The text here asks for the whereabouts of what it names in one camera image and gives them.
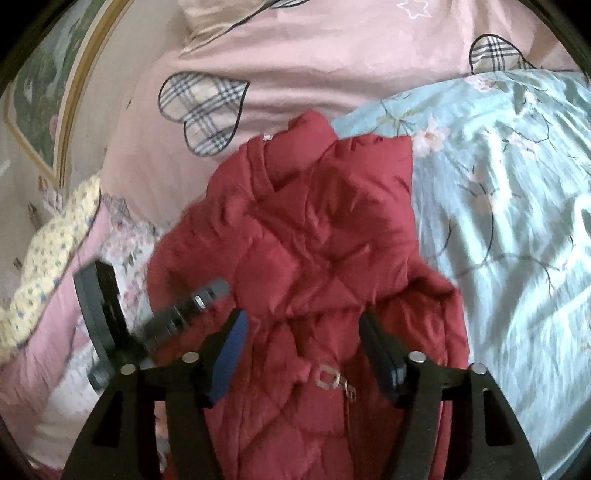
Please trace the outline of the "white pink floral quilt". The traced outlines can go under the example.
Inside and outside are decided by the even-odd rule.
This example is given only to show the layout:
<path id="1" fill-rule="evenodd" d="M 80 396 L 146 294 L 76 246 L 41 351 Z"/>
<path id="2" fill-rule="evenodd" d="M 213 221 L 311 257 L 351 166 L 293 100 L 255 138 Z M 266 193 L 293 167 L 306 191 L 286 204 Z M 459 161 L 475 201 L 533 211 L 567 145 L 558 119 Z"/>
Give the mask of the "white pink floral quilt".
<path id="1" fill-rule="evenodd" d="M 162 231 L 147 222 L 133 221 L 125 202 L 111 196 L 102 197 L 98 220 L 100 225 L 107 227 L 106 235 L 96 247 L 84 245 L 82 253 L 75 257 L 73 268 L 78 269 L 95 259 L 111 264 L 122 312 L 128 328 L 134 329 L 152 315 L 146 292 L 147 264 Z M 99 397 L 87 378 L 97 356 L 78 301 L 73 302 L 73 339 L 66 348 L 65 364 L 58 383 L 50 390 L 27 449 L 33 460 L 54 470 L 65 466 L 75 440 Z"/>

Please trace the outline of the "pink heart-pattern duvet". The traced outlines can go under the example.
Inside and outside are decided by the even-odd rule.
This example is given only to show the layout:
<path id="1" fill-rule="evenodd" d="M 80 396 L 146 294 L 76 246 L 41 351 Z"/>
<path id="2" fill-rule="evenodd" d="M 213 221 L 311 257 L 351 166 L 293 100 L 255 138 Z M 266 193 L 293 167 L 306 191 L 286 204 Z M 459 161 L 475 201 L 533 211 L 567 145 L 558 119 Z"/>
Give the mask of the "pink heart-pattern duvet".
<path id="1" fill-rule="evenodd" d="M 242 143 L 277 133 L 304 110 L 334 123 L 370 103 L 481 73 L 581 73 L 516 1 L 304 1 L 266 9 L 190 53 L 177 43 L 181 16 L 169 1 L 133 1 L 124 11 L 78 104 L 67 187 L 38 185 L 50 216 L 97 174 L 101 199 L 123 200 L 133 221 L 163 234 Z M 29 156 L 6 124 L 2 149 L 2 168 L 20 173 Z M 99 209 L 72 263 L 106 235 Z M 73 339 L 72 288 L 66 269 L 1 384 L 2 416 L 25 451 Z"/>

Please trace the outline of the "gold framed picture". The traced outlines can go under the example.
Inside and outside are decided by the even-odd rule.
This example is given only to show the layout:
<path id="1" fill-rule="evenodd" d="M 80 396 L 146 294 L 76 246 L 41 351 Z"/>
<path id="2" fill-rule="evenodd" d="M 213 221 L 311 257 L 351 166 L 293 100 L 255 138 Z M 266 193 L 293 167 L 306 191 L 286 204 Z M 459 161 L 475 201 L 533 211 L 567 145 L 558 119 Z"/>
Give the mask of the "gold framed picture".
<path id="1" fill-rule="evenodd" d="M 65 183 L 67 147 L 90 70 L 127 1 L 76 1 L 25 61 L 8 89 L 4 120 L 39 172 Z"/>

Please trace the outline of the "red quilted puffer coat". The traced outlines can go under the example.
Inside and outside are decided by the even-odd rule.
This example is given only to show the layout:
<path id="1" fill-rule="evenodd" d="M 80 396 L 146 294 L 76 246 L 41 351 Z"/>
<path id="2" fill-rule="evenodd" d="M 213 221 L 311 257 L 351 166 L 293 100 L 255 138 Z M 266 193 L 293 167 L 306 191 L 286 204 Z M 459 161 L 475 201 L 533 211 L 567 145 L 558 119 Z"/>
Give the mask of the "red quilted puffer coat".
<path id="1" fill-rule="evenodd" d="M 197 347 L 232 309 L 249 315 L 228 394 L 206 414 L 226 478 L 381 475 L 401 413 L 360 345 L 367 307 L 409 349 L 467 366 L 462 296 L 421 256 L 412 182 L 410 137 L 342 139 L 308 111 L 226 159 L 155 247 L 153 310 L 216 277 L 231 288 L 160 361 Z"/>

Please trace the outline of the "light blue floral bed sheet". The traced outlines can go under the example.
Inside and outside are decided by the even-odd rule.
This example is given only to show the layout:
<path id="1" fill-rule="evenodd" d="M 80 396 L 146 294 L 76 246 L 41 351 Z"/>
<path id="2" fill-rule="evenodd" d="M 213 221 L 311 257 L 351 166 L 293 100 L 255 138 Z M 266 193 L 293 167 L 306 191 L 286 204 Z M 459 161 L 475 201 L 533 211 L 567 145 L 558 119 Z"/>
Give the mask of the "light blue floral bed sheet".
<path id="1" fill-rule="evenodd" d="M 590 82 L 490 72 L 332 123 L 413 140 L 422 256 L 462 291 L 472 360 L 511 403 L 542 475 L 590 436 Z"/>

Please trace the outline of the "yellow floral pillow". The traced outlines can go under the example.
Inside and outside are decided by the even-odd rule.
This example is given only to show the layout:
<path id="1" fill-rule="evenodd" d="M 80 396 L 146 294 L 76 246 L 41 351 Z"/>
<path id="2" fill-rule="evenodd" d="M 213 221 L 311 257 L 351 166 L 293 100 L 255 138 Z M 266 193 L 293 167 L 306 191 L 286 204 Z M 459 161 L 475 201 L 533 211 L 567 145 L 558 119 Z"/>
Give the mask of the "yellow floral pillow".
<path id="1" fill-rule="evenodd" d="M 32 238 L 20 285 L 1 306 L 1 361 L 10 360 L 34 333 L 41 315 L 78 250 L 100 206 L 100 176 L 82 181 L 65 207 Z"/>

